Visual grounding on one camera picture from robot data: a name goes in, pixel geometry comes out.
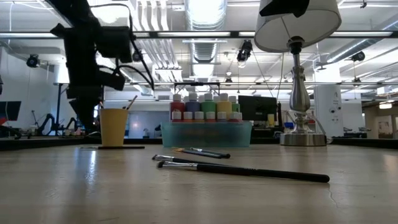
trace red object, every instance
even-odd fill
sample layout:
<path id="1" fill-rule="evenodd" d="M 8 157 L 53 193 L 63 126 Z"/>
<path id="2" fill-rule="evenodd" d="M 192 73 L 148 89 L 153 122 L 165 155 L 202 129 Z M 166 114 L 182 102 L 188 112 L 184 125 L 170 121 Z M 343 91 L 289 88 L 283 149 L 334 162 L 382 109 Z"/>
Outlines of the red object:
<path id="1" fill-rule="evenodd" d="M 184 119 L 185 103 L 182 102 L 171 102 L 170 103 L 170 120 L 173 119 L 173 111 L 181 112 L 181 119 Z"/>
<path id="2" fill-rule="evenodd" d="M 7 122 L 7 118 L 0 118 L 0 125 L 4 124 Z"/>

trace white bottle cap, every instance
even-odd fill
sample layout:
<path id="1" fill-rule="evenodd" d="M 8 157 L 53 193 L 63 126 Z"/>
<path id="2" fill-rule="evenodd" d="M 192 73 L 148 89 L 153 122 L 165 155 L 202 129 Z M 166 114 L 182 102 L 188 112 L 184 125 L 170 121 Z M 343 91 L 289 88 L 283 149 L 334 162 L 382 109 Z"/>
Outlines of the white bottle cap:
<path id="1" fill-rule="evenodd" d="M 198 100 L 198 102 L 199 103 L 202 103 L 202 102 L 204 102 L 205 101 L 205 96 L 199 96 L 199 100 Z"/>
<path id="2" fill-rule="evenodd" d="M 205 114 L 202 111 L 195 112 L 195 119 L 205 119 Z"/>
<path id="3" fill-rule="evenodd" d="M 189 94 L 189 101 L 196 101 L 198 100 L 198 95 L 196 93 Z"/>
<path id="4" fill-rule="evenodd" d="M 174 95 L 173 95 L 173 101 L 174 101 L 174 102 L 181 102 L 181 95 L 179 95 L 179 94 L 174 94 Z"/>
<path id="5" fill-rule="evenodd" d="M 206 101 L 212 101 L 213 100 L 213 94 L 205 93 L 205 100 Z"/>
<path id="6" fill-rule="evenodd" d="M 216 112 L 206 112 L 206 119 L 216 119 Z"/>
<path id="7" fill-rule="evenodd" d="M 220 97 L 219 97 L 219 96 L 214 96 L 214 97 L 213 97 L 213 101 L 214 101 L 215 103 L 220 102 Z"/>
<path id="8" fill-rule="evenodd" d="M 229 99 L 229 102 L 236 103 L 236 96 L 229 96 L 228 99 Z"/>
<path id="9" fill-rule="evenodd" d="M 179 120 L 179 119 L 181 119 L 181 112 L 179 112 L 179 111 L 173 111 L 173 113 L 172 113 L 172 118 L 173 118 L 173 120 Z"/>
<path id="10" fill-rule="evenodd" d="M 217 120 L 226 120 L 226 112 L 218 112 Z"/>
<path id="11" fill-rule="evenodd" d="M 189 111 L 184 112 L 184 119 L 192 119 L 192 112 Z"/>
<path id="12" fill-rule="evenodd" d="M 220 94 L 220 100 L 221 101 L 228 101 L 228 93 Z"/>
<path id="13" fill-rule="evenodd" d="M 239 120 L 239 113 L 238 112 L 232 112 L 229 116 L 229 119 L 233 120 Z"/>

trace table lamp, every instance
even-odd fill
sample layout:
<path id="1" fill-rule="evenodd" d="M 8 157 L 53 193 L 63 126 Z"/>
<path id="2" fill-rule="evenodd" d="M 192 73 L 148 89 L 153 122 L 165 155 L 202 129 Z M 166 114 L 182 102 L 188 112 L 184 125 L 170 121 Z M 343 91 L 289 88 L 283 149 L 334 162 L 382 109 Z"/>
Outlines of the table lamp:
<path id="1" fill-rule="evenodd" d="M 254 43 L 266 52 L 290 52 L 294 67 L 290 109 L 296 115 L 294 130 L 280 136 L 285 146 L 325 146 L 325 133 L 308 127 L 310 97 L 304 85 L 300 52 L 336 31 L 341 24 L 336 0 L 261 0 Z"/>

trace ceiling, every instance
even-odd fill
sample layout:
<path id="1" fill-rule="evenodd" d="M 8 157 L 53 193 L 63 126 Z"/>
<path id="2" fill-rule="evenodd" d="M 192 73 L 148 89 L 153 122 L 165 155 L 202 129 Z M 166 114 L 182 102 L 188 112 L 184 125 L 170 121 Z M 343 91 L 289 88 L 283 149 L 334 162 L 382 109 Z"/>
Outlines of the ceiling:
<path id="1" fill-rule="evenodd" d="M 43 9 L 44 7 L 50 8 L 45 1 L 3 1 L 0 0 L 0 32 L 11 31 L 32 31 L 32 32 L 48 32 L 58 23 L 68 26 L 68 24 L 52 9 Z M 96 0 L 96 2 L 107 3 L 109 0 Z M 257 14 L 258 14 L 258 2 L 243 1 L 243 0 L 229 0 L 228 7 L 226 10 L 226 23 L 224 30 L 255 30 Z M 373 30 L 378 29 L 378 26 L 384 21 L 396 16 L 398 20 L 398 0 L 373 0 L 367 1 L 368 7 L 360 9 L 359 5 L 362 1 L 354 0 L 337 0 L 340 5 L 340 13 L 342 18 L 342 25 L 340 30 Z M 132 5 L 136 5 L 135 0 L 131 0 Z M 185 22 L 185 11 L 183 9 L 183 0 L 169 0 L 168 5 L 168 25 L 170 30 L 186 30 Z M 126 18 L 119 18 L 113 26 L 126 24 Z M 317 45 L 313 45 L 303 49 L 301 59 L 305 60 L 318 60 L 317 55 L 327 55 L 340 47 L 349 44 L 354 41 L 353 39 L 326 39 L 319 42 Z M 279 82 L 282 77 L 282 81 L 290 80 L 289 75 L 290 69 L 293 66 L 292 57 L 290 54 L 284 55 L 282 61 L 282 54 L 271 54 L 259 50 L 253 44 L 254 54 L 249 58 L 244 68 L 238 69 L 236 61 L 236 52 L 240 48 L 243 40 L 242 39 L 228 39 L 227 43 L 221 43 L 218 47 L 217 52 L 217 65 L 215 65 L 215 71 L 210 81 L 215 82 L 219 80 L 223 82 L 226 78 L 226 72 L 232 72 L 232 80 L 234 82 L 262 82 L 264 78 L 269 82 Z M 181 40 L 174 39 L 172 41 L 175 56 L 178 60 L 178 64 L 182 68 L 183 78 L 194 78 L 191 69 L 191 57 L 189 44 L 182 43 Z M 44 60 L 50 63 L 63 63 L 64 58 L 62 57 L 63 41 L 62 40 L 11 40 L 10 46 L 19 54 L 23 55 L 23 49 L 27 47 L 56 47 L 60 49 L 59 54 L 53 55 L 42 55 Z M 398 41 L 396 39 L 384 39 L 368 48 L 363 50 L 366 55 L 365 63 L 357 63 L 355 72 L 357 75 L 377 71 L 382 67 L 388 66 L 398 61 L 398 51 L 393 50 L 389 54 L 377 57 L 388 50 L 398 48 Z M 152 65 L 148 57 L 145 57 L 147 64 Z M 354 77 L 354 70 L 352 62 L 341 61 L 338 63 L 340 66 L 341 79 L 352 80 Z M 140 70 L 143 67 L 139 63 L 133 64 Z M 313 67 L 312 62 L 306 63 L 306 78 L 307 81 L 312 81 Z M 133 79 L 141 82 L 143 79 L 136 73 L 130 73 Z M 367 82 L 378 82 L 381 80 L 388 79 L 389 82 L 398 81 L 398 64 L 386 72 L 379 73 L 375 76 L 371 76 L 363 81 Z M 374 92 L 377 86 L 367 86 L 363 88 L 362 92 Z"/>

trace red paint bottle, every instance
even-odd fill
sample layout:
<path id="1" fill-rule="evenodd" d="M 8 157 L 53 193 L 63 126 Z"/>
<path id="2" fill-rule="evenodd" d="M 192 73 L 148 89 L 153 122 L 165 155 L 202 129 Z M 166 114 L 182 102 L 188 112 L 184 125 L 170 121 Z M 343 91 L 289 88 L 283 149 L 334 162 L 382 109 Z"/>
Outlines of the red paint bottle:
<path id="1" fill-rule="evenodd" d="M 181 95 L 179 94 L 174 94 L 173 102 L 170 103 L 170 120 L 173 119 L 172 114 L 174 111 L 179 111 L 181 114 L 185 112 L 185 103 L 181 102 Z"/>

